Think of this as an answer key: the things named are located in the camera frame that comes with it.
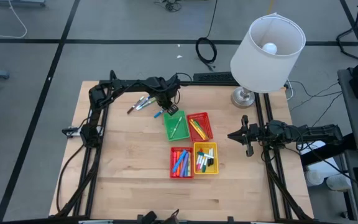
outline light bulb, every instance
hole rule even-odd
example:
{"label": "light bulb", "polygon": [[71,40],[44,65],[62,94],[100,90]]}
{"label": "light bulb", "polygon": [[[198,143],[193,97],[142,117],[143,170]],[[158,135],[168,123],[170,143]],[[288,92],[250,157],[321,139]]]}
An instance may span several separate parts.
{"label": "light bulb", "polygon": [[266,51],[267,53],[276,54],[277,53],[277,46],[273,43],[266,43],[262,50]]}

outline green basket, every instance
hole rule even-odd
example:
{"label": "green basket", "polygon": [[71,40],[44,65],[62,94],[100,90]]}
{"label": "green basket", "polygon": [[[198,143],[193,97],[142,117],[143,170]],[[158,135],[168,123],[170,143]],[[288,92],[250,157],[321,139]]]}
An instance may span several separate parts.
{"label": "green basket", "polygon": [[[179,118],[181,117],[181,121],[178,125],[177,131],[172,136],[172,132],[177,125]],[[187,126],[186,114],[183,110],[177,111],[174,115],[169,115],[168,113],[164,114],[164,123],[165,129],[167,130],[167,138],[169,141],[176,141],[190,137],[189,128]]]}

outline white lampshade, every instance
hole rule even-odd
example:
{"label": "white lampshade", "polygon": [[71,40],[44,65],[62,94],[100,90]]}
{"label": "white lampshade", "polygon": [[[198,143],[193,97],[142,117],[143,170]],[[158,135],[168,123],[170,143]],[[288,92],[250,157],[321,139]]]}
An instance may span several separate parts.
{"label": "white lampshade", "polygon": [[[277,46],[271,54],[262,47]],[[271,14],[255,20],[230,62],[231,73],[244,88],[268,93],[284,86],[306,44],[302,29],[293,21]]]}

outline red basket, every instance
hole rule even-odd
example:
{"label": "red basket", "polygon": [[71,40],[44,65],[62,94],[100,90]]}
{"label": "red basket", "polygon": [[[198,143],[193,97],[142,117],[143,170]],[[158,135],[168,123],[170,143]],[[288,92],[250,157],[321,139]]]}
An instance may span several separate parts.
{"label": "red basket", "polygon": [[[176,174],[173,174],[172,170],[173,167],[175,166],[176,161],[173,160],[173,153],[174,152],[182,152],[183,150],[186,150],[189,154],[190,157],[190,176],[189,177],[178,177],[176,176]],[[171,163],[170,163],[170,172],[169,172],[169,176],[172,179],[191,179],[193,178],[193,148],[192,147],[172,147],[171,148]]]}
{"label": "red basket", "polygon": [[[198,124],[200,124],[201,128],[203,129],[205,134],[208,136],[207,140],[203,140],[201,138],[201,136],[197,133],[197,131],[192,127],[192,125],[190,124],[190,119],[194,119],[198,122]],[[214,136],[212,135],[212,129],[211,129],[211,125],[209,123],[207,112],[189,114],[189,115],[187,115],[187,122],[188,122],[189,130],[190,130],[190,138],[193,142],[203,142],[203,141],[208,141],[208,140],[211,140],[214,138]]]}

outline white cable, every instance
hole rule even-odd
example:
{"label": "white cable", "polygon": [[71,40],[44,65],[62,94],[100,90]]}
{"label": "white cable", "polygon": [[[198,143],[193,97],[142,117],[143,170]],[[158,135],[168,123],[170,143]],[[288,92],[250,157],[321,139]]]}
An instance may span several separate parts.
{"label": "white cable", "polygon": [[0,37],[5,37],[5,38],[15,38],[15,39],[20,39],[20,38],[23,38],[27,35],[27,28],[26,26],[24,25],[24,23],[20,20],[19,16],[16,14],[15,10],[13,9],[13,6],[12,6],[12,3],[11,3],[11,0],[8,0],[9,2],[9,5],[11,6],[11,9],[12,9],[12,12],[13,14],[15,14],[16,18],[19,20],[19,22],[22,24],[22,26],[24,27],[24,34],[21,35],[20,37],[15,37],[15,36],[9,36],[9,35],[0,35]]}
{"label": "white cable", "polygon": [[287,81],[288,81],[288,84],[289,84],[290,89],[291,89],[291,96],[289,98],[287,98],[287,100],[290,100],[290,99],[293,98],[293,89],[292,89],[292,85],[291,85],[291,82],[289,81],[289,79],[287,79]]}

